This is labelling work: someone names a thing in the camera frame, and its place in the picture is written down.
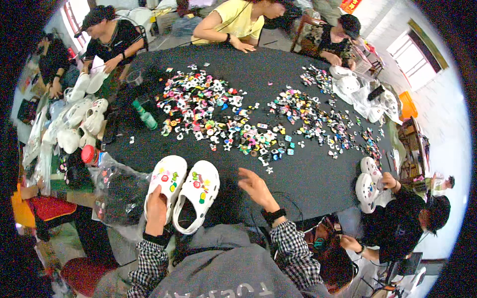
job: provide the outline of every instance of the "yellow shirt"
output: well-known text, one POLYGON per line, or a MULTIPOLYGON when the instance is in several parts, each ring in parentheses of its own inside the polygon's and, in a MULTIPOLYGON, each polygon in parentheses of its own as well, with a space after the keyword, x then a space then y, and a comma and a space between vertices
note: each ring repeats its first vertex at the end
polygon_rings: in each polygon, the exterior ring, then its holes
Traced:
MULTIPOLYGON (((220 4, 212 12, 216 11, 222 18, 222 23, 215 27, 216 31, 223 33, 230 33, 243 38, 249 36, 253 39, 259 39, 260 31, 262 30, 265 22, 263 16, 259 16, 258 20, 253 22, 250 19, 252 15, 252 2, 244 0, 228 0, 220 4)), ((210 43, 205 39, 198 39, 192 36, 191 41, 193 44, 210 43)))
POLYGON ((17 184, 17 191, 11 196, 11 205, 15 215, 15 222, 22 226, 35 227, 35 216, 31 212, 28 203, 21 199, 20 184, 17 184))

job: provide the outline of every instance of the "pile of shoe charms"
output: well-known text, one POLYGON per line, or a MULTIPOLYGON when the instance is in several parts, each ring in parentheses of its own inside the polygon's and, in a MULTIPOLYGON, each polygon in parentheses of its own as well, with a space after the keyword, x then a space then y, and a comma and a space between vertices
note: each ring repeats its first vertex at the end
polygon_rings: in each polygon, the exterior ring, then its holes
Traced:
POLYGON ((310 64, 309 68, 305 66, 302 66, 302 68, 306 70, 306 72, 300 76, 305 86, 316 85, 320 88, 321 93, 331 94, 334 97, 331 75, 324 70, 317 69, 312 64, 310 64))
POLYGON ((263 165, 268 165, 268 161, 278 160, 285 151, 283 148, 270 148, 277 143, 277 134, 266 124, 248 124, 250 114, 260 104, 242 107, 242 95, 246 94, 229 88, 228 82, 214 79, 202 70, 200 73, 177 72, 167 81, 164 94, 156 97, 158 108, 170 116, 164 121, 161 134, 168 136, 174 131, 177 139, 181 140, 184 134, 192 131, 198 141, 210 141, 212 151, 220 145, 225 151, 235 147, 245 155, 259 156, 263 165), (225 110, 229 106, 232 106, 229 109, 232 116, 225 116, 222 121, 213 120, 217 107, 225 110))
MULTIPOLYGON (((302 126, 293 131, 292 135, 302 135, 305 140, 316 140, 320 146, 326 143, 332 150, 328 152, 328 155, 333 159, 337 159, 338 154, 342 154, 344 149, 362 149, 355 140, 357 132, 347 133, 348 128, 354 125, 348 115, 349 111, 335 113, 334 110, 331 110, 327 113, 320 109, 318 97, 309 97, 300 90, 291 89, 290 86, 287 86, 287 91, 281 92, 274 101, 267 105, 268 115, 274 114, 277 118, 286 116, 292 125, 301 121, 302 126)), ((281 124, 272 130, 276 133, 286 133, 281 124)), ((285 136, 285 141, 289 142, 288 146, 291 150, 296 145, 302 148, 305 146, 304 141, 297 142, 297 144, 292 142, 292 137, 289 135, 285 136)))
MULTIPOLYGON (((380 129, 379 132, 381 133, 382 136, 384 136, 383 130, 380 129)), ((381 171, 381 158, 383 157, 381 153, 379 152, 379 147, 377 142, 381 140, 381 138, 378 136, 376 137, 376 141, 373 139, 373 130, 371 128, 367 128, 366 130, 362 130, 360 132, 361 136, 365 140, 364 144, 361 144, 361 150, 363 154, 369 155, 372 159, 374 159, 374 162, 376 163, 376 166, 379 168, 381 171)))

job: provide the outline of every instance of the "orange container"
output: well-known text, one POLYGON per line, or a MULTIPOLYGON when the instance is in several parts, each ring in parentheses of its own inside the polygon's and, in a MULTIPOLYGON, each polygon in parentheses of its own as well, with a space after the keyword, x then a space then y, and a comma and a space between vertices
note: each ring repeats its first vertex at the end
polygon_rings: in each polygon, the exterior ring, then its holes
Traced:
POLYGON ((404 121, 406 119, 417 117, 417 109, 413 103, 411 96, 409 95, 409 91, 403 92, 399 95, 399 99, 403 103, 403 113, 399 117, 399 120, 404 121))

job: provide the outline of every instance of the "window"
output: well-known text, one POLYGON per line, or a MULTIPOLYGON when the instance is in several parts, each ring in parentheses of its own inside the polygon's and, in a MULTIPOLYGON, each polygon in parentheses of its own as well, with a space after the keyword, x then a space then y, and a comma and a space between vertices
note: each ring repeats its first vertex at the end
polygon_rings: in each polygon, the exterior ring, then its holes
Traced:
POLYGON ((412 30, 401 34, 387 51, 396 61, 413 91, 424 86, 441 70, 429 49, 412 30))
MULTIPOLYGON (((63 5, 63 15, 65 18, 65 26, 74 39, 74 34, 78 32, 83 24, 84 17, 89 13, 90 7, 87 0, 66 1, 63 5)), ((83 32, 75 41, 79 44, 79 48, 83 49, 89 42, 90 36, 83 32)))

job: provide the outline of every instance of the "red sign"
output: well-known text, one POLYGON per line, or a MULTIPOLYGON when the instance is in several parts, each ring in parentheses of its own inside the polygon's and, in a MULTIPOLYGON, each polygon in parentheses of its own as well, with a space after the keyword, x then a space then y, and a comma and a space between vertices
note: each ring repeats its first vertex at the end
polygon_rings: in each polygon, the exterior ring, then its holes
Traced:
POLYGON ((358 4, 361 3, 362 0, 343 0, 341 3, 341 9, 344 10, 346 13, 353 14, 358 4))

